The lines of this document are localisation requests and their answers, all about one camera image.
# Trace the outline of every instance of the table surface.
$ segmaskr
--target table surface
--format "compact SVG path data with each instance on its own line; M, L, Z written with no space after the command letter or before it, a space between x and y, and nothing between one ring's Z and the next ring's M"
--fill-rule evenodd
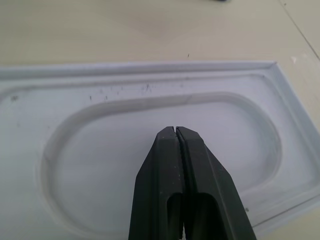
M277 61L320 130L319 7L316 0L1 0L0 64ZM318 240L319 222L316 208L261 239Z

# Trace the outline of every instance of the oval recess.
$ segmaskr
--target oval recess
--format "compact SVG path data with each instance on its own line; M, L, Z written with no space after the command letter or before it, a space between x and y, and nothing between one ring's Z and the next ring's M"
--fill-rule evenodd
M136 175L167 126L197 131L244 195L267 184L281 141L251 100L228 92L101 103L67 118L48 141L40 185L52 214L88 238L128 237Z

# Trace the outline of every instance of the black clamp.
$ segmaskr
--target black clamp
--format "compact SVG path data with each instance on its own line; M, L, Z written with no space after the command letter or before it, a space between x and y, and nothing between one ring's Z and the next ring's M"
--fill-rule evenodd
M128 240L256 240L234 182L195 131L160 131L135 180Z

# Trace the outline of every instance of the dark specks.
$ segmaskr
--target dark specks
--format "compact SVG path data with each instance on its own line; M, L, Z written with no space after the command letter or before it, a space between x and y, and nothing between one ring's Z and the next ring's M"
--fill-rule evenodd
M147 91L150 91L150 92L152 91L149 83L146 85L145 91L146 91L146 92L147 92Z
M18 99L19 99L18 96L12 96L12 97L11 97L11 102L15 102L15 101L17 101Z

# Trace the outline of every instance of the white plastic tray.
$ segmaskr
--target white plastic tray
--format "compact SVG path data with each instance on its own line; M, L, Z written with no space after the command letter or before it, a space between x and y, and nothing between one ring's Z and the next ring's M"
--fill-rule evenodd
M275 62L0 68L1 239L127 239L167 126L200 134L257 235L320 202L320 137Z

